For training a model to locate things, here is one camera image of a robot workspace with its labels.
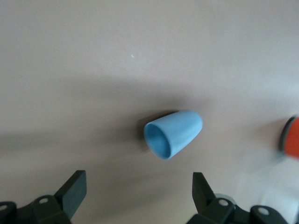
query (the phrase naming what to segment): gray surface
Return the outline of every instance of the gray surface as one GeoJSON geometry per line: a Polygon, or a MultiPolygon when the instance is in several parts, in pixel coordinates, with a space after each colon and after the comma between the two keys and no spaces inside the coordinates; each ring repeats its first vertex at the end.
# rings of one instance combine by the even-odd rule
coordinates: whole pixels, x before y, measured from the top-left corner
{"type": "Polygon", "coordinates": [[[1,1],[0,201],[25,205],[87,170],[75,224],[185,223],[192,172],[292,222],[299,163],[276,149],[299,110],[298,1],[1,1]],[[198,111],[170,161],[138,120],[198,111]]]}

